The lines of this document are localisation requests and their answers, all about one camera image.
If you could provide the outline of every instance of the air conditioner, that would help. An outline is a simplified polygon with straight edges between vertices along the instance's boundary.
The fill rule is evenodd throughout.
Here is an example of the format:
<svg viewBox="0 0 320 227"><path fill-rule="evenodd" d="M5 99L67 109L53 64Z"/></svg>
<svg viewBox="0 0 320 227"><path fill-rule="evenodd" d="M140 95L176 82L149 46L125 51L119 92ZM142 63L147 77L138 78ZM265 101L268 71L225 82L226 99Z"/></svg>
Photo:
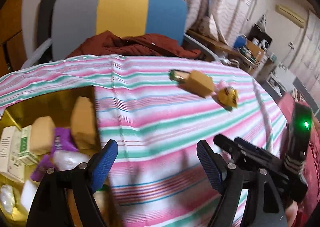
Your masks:
<svg viewBox="0 0 320 227"><path fill-rule="evenodd" d="M276 11L284 17L288 18L290 21L294 22L300 28L304 28L306 20L296 14L294 11L291 11L290 9L282 5L276 5Z"/></svg>

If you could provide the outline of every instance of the yellow wrapped candy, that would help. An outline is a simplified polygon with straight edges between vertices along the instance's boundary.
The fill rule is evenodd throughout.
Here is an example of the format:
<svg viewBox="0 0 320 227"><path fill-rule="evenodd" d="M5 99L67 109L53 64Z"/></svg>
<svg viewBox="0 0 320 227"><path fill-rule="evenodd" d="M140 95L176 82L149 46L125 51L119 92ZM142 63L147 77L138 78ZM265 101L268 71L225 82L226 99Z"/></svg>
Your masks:
<svg viewBox="0 0 320 227"><path fill-rule="evenodd" d="M218 92L218 100L225 106L237 108L238 91L231 86L225 87Z"/></svg>

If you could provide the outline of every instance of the chair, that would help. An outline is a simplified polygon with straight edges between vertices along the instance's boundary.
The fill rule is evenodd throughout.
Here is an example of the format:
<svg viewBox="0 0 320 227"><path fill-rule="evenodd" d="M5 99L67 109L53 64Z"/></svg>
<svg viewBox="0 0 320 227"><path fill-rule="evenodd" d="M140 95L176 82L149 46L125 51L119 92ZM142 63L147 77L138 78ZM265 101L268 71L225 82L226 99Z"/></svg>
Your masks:
<svg viewBox="0 0 320 227"><path fill-rule="evenodd" d="M51 45L52 60L64 59L87 38L106 30L121 38L158 33L177 40L180 45L186 40L220 62L212 51L184 33L187 5L183 0L52 1L54 4L49 4L53 6L52 23L50 19L47 22L42 19L44 25L39 25L51 27L51 39L42 39L43 43L22 68L32 66Z"/></svg>

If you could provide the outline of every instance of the brown jacket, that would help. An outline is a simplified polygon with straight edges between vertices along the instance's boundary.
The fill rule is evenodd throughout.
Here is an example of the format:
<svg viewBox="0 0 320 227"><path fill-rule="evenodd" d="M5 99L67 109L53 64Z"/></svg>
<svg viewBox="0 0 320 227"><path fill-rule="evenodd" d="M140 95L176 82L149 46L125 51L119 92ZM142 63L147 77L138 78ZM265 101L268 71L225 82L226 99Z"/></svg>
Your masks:
<svg viewBox="0 0 320 227"><path fill-rule="evenodd" d="M123 56L172 56L199 59L200 50L185 50L176 40L160 34L119 38L110 31L88 38L68 57L92 54L95 56L119 54Z"/></svg>

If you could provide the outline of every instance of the chair armrest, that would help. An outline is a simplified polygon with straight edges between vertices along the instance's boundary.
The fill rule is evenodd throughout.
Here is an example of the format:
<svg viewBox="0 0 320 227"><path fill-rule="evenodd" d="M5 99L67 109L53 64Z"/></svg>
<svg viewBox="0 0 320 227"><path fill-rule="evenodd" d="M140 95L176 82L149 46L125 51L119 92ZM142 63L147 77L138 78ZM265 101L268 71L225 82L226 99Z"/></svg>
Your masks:
<svg viewBox="0 0 320 227"><path fill-rule="evenodd" d="M202 52L212 56L215 61L221 63L221 60L214 52L212 52L210 49L208 49L206 46L202 45L200 42L198 42L194 38L190 37L187 34L184 34L184 40L192 45L196 45Z"/></svg>
<svg viewBox="0 0 320 227"><path fill-rule="evenodd" d="M39 58L42 57L43 53L51 46L52 40L51 38L47 39L44 43L42 43L36 50L33 52L32 56L23 63L21 69L28 68L33 66Z"/></svg>

